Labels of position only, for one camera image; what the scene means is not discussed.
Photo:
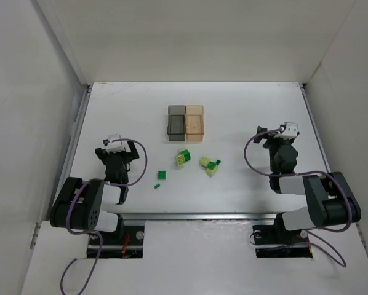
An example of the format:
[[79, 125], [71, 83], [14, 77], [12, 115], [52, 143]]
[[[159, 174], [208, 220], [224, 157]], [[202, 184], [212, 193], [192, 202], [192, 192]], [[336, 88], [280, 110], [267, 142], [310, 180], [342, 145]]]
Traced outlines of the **dark green square lego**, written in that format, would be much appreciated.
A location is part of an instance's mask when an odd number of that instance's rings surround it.
[[167, 176], [167, 173], [166, 173], [165, 170], [159, 170], [158, 171], [158, 174], [157, 174], [158, 179], [165, 180], [166, 176]]

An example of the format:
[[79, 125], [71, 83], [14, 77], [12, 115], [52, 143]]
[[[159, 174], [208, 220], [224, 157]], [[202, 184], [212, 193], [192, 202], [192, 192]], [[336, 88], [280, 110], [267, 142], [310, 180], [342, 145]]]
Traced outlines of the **light green lego stack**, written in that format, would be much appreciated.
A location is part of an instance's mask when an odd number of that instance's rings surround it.
[[211, 161], [208, 157], [202, 157], [199, 163], [206, 169], [206, 174], [210, 177], [213, 177], [218, 170], [218, 166], [216, 166], [215, 162]]

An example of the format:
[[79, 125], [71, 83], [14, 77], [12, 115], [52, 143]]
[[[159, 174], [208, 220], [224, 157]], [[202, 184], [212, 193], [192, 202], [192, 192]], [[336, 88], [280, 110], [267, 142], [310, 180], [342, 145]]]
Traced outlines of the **light green lego brick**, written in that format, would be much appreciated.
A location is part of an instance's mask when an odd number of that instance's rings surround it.
[[185, 156], [183, 154], [180, 154], [180, 155], [176, 156], [175, 159], [176, 159], [176, 163], [179, 167], [186, 164]]

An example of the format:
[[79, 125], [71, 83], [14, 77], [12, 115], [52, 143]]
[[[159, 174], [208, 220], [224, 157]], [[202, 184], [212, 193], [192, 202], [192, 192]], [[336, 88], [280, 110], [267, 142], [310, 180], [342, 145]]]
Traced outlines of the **dark green lego brick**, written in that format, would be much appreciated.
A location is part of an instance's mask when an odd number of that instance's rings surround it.
[[184, 148], [184, 149], [181, 149], [180, 150], [180, 153], [181, 153], [181, 155], [184, 156], [184, 159], [185, 159], [186, 162], [188, 162], [188, 161], [191, 160], [191, 155], [190, 155], [189, 150], [187, 150], [187, 149]]

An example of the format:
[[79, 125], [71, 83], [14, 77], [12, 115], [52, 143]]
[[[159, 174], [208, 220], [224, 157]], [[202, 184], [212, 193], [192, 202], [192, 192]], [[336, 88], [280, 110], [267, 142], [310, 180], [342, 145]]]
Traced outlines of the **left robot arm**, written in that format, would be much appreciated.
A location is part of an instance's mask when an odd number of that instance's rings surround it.
[[128, 151], [118, 141], [96, 148], [95, 153], [105, 166], [104, 179], [83, 181], [68, 177], [65, 180], [50, 211], [51, 226], [123, 235], [122, 216], [108, 212], [107, 206], [122, 205], [128, 195], [130, 163], [139, 154], [133, 141], [127, 145]]

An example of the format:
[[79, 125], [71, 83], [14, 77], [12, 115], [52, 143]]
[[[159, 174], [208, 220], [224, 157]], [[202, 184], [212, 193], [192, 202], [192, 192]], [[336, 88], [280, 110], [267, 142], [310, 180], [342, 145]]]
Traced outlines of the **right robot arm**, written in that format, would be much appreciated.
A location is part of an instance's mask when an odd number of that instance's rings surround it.
[[251, 142], [264, 141], [268, 150], [270, 188], [277, 194], [302, 195], [303, 208], [278, 213], [271, 226], [254, 226], [258, 245], [294, 244], [306, 238], [309, 229], [347, 226], [361, 220], [362, 212], [344, 175], [340, 172], [310, 171], [296, 173], [298, 151], [293, 143], [298, 125], [286, 122], [278, 129], [258, 127]]

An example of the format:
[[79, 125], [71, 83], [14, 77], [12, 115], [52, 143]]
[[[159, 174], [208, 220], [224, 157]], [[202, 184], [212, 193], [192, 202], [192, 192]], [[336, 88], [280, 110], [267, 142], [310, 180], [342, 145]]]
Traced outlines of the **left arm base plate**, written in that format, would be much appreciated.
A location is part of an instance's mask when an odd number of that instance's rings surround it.
[[145, 238], [144, 222], [122, 222], [115, 232], [102, 232], [102, 259], [141, 259]]

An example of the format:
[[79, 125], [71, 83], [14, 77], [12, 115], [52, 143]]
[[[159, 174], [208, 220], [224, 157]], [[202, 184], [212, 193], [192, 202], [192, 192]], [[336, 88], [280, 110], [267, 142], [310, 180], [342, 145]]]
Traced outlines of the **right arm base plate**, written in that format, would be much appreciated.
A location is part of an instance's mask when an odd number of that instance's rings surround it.
[[257, 258], [312, 258], [306, 233], [300, 230], [278, 231], [274, 225], [254, 225], [250, 242]]

